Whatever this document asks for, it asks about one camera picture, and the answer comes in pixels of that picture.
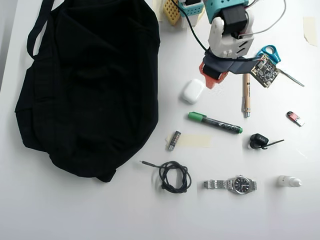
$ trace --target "cable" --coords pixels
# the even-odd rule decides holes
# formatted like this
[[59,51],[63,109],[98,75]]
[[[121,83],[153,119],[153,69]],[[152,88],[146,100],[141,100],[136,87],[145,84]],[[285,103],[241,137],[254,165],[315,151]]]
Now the cable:
[[251,144],[250,144],[250,147],[252,147],[253,149],[263,149],[263,150],[267,150],[267,149],[268,149],[267,147],[270,147],[270,146],[272,146],[272,145],[275,145],[275,144],[281,143],[281,142],[283,142],[283,141],[284,141],[284,139],[279,140],[279,141],[275,141],[275,142],[270,143],[270,144],[265,145],[265,146],[259,146],[259,147],[253,147],[253,146],[251,146]]
[[285,15],[285,13],[287,11],[287,2],[286,2],[286,0],[283,0],[283,2],[284,2],[284,9],[283,9],[283,12],[282,12],[281,16],[270,27],[268,27],[268,28],[266,28],[265,30],[262,30],[262,31],[257,31],[257,32],[253,32],[253,33],[239,34],[239,37],[250,36],[250,35],[254,35],[254,34],[261,34],[261,33],[264,33],[266,31],[270,30],[274,25],[276,25],[282,19],[282,17]]
[[[160,179],[162,180],[161,187],[162,189],[165,189],[170,193],[173,193],[173,194],[186,193],[187,189],[190,188],[191,186],[191,176],[188,173],[188,168],[186,166],[182,166],[180,163],[176,161],[168,161],[162,164],[161,166],[154,165],[147,161],[141,161],[141,163],[148,165],[150,167],[159,169],[159,176],[160,176]],[[168,181],[167,174],[171,169],[180,169],[180,171],[182,172],[182,186],[180,188],[175,188]]]
[[244,7],[245,9],[251,8],[253,5],[255,5],[259,0],[253,0],[252,3],[250,3],[248,6]]
[[192,27],[192,24],[191,24],[191,22],[190,22],[189,17],[188,17],[187,14],[186,14],[186,12],[185,12],[181,7],[179,7],[179,5],[176,4],[176,2],[175,2],[174,0],[171,0],[171,1],[172,1],[172,3],[185,15],[186,20],[187,20],[187,22],[188,22],[188,24],[189,24],[189,26],[190,26],[191,32],[192,32],[195,40],[196,40],[196,41],[198,42],[198,44],[203,48],[203,50],[206,51],[206,50],[207,50],[206,47],[201,43],[201,41],[200,41],[199,38],[197,37],[197,35],[196,35],[195,31],[194,31],[194,28]]
[[181,11],[185,18],[186,18],[186,21],[188,22],[188,25],[191,29],[191,32],[195,38],[195,40],[198,42],[198,44],[202,47],[202,49],[208,53],[211,57],[215,58],[215,59],[218,59],[218,60],[221,60],[221,61],[232,61],[232,62],[252,62],[252,61],[261,61],[261,58],[260,57],[252,57],[252,58],[236,58],[236,59],[233,59],[233,58],[224,58],[224,57],[219,57],[219,56],[216,56],[214,55],[211,51],[210,51],[210,48],[206,49],[206,47],[201,43],[201,41],[199,40],[198,36],[196,35],[195,33],[195,30],[194,28],[192,27],[192,24],[190,22],[190,19],[188,17],[188,15],[186,14],[186,12],[181,8],[179,7],[178,4],[176,4],[176,2],[174,0],[171,0],[172,3],[179,9],[179,11]]

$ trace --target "circuit board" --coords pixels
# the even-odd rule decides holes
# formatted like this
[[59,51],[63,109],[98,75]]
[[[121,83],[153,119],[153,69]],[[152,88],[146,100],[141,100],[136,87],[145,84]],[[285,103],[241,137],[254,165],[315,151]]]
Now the circuit board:
[[280,70],[277,69],[267,55],[261,56],[262,61],[258,62],[251,70],[251,75],[265,88],[269,88],[274,82]]

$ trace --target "black charging cable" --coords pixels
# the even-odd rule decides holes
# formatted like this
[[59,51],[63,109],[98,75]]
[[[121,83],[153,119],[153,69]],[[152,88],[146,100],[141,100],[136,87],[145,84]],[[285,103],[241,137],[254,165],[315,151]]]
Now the black charging cable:
[[[148,165],[150,167],[158,168],[159,169],[159,176],[162,180],[162,189],[167,190],[173,194],[182,194],[186,193],[187,189],[191,186],[191,176],[188,173],[188,168],[186,166],[182,166],[180,163],[176,161],[168,161],[162,164],[161,166],[154,165],[147,161],[141,161],[141,163]],[[182,186],[180,188],[175,188],[172,186],[167,178],[167,174],[171,169],[179,169],[182,172]]]
[[265,146],[258,146],[258,147],[257,147],[253,142],[251,142],[251,143],[250,143],[250,147],[253,148],[253,149],[263,149],[263,150],[267,150],[267,149],[268,149],[267,147],[270,147],[270,146],[272,146],[272,145],[281,143],[281,142],[283,142],[283,141],[284,141],[284,139],[279,140],[279,141],[275,141],[275,142],[270,143],[270,144],[265,145]]

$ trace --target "battery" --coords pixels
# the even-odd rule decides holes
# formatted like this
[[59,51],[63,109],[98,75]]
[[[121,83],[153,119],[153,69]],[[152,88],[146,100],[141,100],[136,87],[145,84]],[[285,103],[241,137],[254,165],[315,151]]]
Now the battery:
[[172,140],[171,140],[171,142],[170,142],[170,145],[169,145],[169,147],[168,147],[168,150],[169,150],[169,151],[173,151],[173,150],[175,149],[175,146],[176,146],[176,144],[177,144],[180,136],[181,136],[181,132],[175,131],[175,133],[174,133],[174,135],[173,135],[173,137],[172,137]]
[[286,115],[288,116],[289,119],[291,119],[300,127],[302,127],[305,124],[305,121],[303,121],[297,114],[295,114],[292,111],[288,111]]

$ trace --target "red usb drive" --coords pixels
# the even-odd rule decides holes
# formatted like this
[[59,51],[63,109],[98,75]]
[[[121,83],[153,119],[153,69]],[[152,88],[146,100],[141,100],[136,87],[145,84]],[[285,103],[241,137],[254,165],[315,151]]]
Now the red usb drive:
[[302,127],[305,122],[294,112],[288,111],[287,114],[289,119],[291,119],[293,122],[295,122],[298,126]]

